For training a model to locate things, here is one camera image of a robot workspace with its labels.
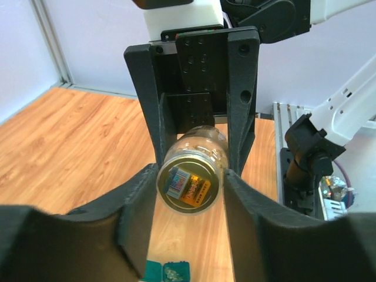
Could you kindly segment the clear jar of yellow pills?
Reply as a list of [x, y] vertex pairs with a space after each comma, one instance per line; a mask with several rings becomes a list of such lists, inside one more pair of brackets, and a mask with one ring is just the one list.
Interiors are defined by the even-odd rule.
[[229, 147], [224, 133], [213, 126], [196, 126], [177, 139], [167, 151], [164, 161], [183, 154], [207, 157], [219, 169], [229, 167]]

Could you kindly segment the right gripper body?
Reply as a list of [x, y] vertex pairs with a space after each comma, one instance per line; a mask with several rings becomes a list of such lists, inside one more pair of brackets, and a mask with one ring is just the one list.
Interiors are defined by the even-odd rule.
[[181, 32], [153, 45], [162, 91], [177, 133], [227, 114], [227, 32]]

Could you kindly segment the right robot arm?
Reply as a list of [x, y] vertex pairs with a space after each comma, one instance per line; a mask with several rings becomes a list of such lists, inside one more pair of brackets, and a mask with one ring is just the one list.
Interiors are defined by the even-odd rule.
[[374, 1], [135, 1], [149, 41], [124, 59], [152, 140], [156, 193], [171, 211], [206, 212], [241, 176], [256, 113], [311, 108], [286, 131], [288, 207], [314, 213], [319, 182], [375, 113], [375, 59], [341, 78], [344, 31], [375, 23]]

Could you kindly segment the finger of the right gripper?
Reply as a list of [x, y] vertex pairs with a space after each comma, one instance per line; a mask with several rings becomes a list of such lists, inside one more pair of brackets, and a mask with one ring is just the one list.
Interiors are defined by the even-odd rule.
[[148, 43], [127, 47], [123, 56], [147, 124], [156, 163], [163, 164], [167, 151], [176, 141], [176, 127], [155, 52]]
[[255, 139], [260, 37], [254, 26], [232, 29], [227, 39], [229, 166], [241, 175]]

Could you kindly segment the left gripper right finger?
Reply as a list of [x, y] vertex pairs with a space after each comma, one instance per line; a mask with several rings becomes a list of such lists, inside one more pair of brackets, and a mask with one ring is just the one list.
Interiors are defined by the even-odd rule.
[[224, 175], [236, 281], [374, 281], [375, 214], [332, 221], [305, 216]]

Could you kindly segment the teal pill box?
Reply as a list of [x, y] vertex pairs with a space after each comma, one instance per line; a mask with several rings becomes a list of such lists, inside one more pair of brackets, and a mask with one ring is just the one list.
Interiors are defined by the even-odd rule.
[[148, 282], [190, 282], [190, 264], [188, 261], [167, 262], [161, 264], [157, 261], [148, 260], [146, 271], [140, 281]]

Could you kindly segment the gold jar lid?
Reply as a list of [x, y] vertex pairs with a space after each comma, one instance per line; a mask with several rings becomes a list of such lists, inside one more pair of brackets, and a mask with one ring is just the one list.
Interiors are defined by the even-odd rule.
[[177, 213], [204, 213], [219, 199], [223, 173], [223, 166], [209, 158], [175, 157], [161, 167], [157, 192], [165, 205]]

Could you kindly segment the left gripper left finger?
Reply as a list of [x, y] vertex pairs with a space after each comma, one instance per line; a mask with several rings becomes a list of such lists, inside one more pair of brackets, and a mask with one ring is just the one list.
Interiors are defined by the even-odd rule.
[[156, 164], [66, 214], [1, 206], [2, 281], [138, 281], [156, 203]]

